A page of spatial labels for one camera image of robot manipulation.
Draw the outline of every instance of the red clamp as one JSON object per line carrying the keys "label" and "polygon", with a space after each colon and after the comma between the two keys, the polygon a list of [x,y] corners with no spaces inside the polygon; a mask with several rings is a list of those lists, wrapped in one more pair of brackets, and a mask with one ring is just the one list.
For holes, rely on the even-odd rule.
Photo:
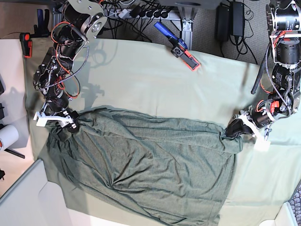
{"label": "red clamp", "polygon": [[279,107],[279,101],[274,101],[271,103],[271,113],[272,114],[275,112],[276,107]]}
{"label": "red clamp", "polygon": [[25,58],[32,56],[32,40],[30,33],[21,33],[19,36],[21,42],[22,52]]}

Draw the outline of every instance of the table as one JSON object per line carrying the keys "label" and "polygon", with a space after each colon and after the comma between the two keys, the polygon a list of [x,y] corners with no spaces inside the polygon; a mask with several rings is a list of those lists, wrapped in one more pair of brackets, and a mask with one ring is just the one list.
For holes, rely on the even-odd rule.
{"label": "table", "polygon": [[24,68],[20,41],[0,40],[0,49],[0,79],[5,89],[0,96],[5,117],[0,123],[16,127],[19,139],[10,149],[25,155],[25,159],[21,159],[5,151],[0,152],[0,168],[5,171],[4,181],[0,181],[2,196],[33,163],[33,154],[24,107]]}
{"label": "table", "polygon": [[[70,102],[78,112],[109,106],[157,117],[214,121],[225,127],[238,110],[263,98],[260,91],[250,93],[258,72],[253,64],[192,51],[202,64],[192,72],[162,45],[126,40],[93,40],[89,45],[90,57],[78,75],[82,93]],[[43,159],[48,179],[61,185],[70,209],[131,226],[160,225],[83,193],[60,175],[48,157],[47,131],[37,128],[31,118],[43,104],[33,89],[32,75],[50,46],[50,40],[34,40],[33,58],[25,64],[32,147],[34,156]],[[79,54],[75,70],[85,54],[84,50]],[[75,90],[72,81],[66,87]],[[231,190],[220,211],[220,226],[258,226],[275,219],[301,179],[300,126],[301,114],[275,123],[267,152],[254,150],[254,140],[244,137]]]}

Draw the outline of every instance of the white paper towel roll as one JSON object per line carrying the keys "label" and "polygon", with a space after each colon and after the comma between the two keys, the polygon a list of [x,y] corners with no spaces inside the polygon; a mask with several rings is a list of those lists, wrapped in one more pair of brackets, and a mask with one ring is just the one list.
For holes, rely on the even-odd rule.
{"label": "white paper towel roll", "polygon": [[7,149],[19,139],[18,130],[13,125],[0,129],[0,151]]}

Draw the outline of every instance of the light green tablecloth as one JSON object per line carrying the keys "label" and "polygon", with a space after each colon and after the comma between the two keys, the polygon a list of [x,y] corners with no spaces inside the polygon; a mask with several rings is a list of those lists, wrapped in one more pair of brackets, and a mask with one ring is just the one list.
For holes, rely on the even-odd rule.
{"label": "light green tablecloth", "polygon": [[[34,40],[33,57],[24,64],[32,148],[35,157],[43,158],[48,179],[60,184],[70,209],[131,226],[159,225],[75,188],[49,159],[47,131],[32,120],[34,111],[43,104],[42,95],[34,92],[32,75],[51,45],[46,39]],[[106,105],[227,126],[234,113],[262,99],[262,92],[250,94],[256,65],[192,51],[202,64],[192,72],[162,45],[125,40],[94,40],[89,45],[89,60],[78,75],[82,92],[70,102],[70,107],[79,112]],[[84,55],[85,50],[76,59],[74,70],[82,64]],[[66,87],[76,90],[72,81],[66,82]],[[255,151],[254,141],[244,137],[230,193],[220,212],[220,226],[258,226],[275,218],[301,179],[300,127],[301,113],[275,123],[267,152]]]}

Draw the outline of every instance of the red wire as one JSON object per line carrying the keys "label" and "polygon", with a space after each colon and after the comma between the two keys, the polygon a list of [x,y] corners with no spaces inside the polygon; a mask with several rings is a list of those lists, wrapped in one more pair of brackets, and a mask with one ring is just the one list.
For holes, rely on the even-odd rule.
{"label": "red wire", "polygon": [[261,80],[260,80],[259,84],[260,84],[260,87],[263,89],[264,92],[266,92],[266,93],[268,93],[268,94],[273,94],[273,93],[275,93],[275,91],[272,91],[272,92],[271,92],[271,91],[267,91],[267,90],[265,89],[265,87],[262,85]]}
{"label": "red wire", "polygon": [[260,110],[258,110],[258,106],[259,106],[260,103],[262,103],[262,102],[263,102],[263,100],[261,100],[261,101],[258,102],[258,104],[257,104],[257,106],[256,106],[256,111],[257,111],[257,112],[261,112],[261,111],[263,110],[263,108],[261,108]]}

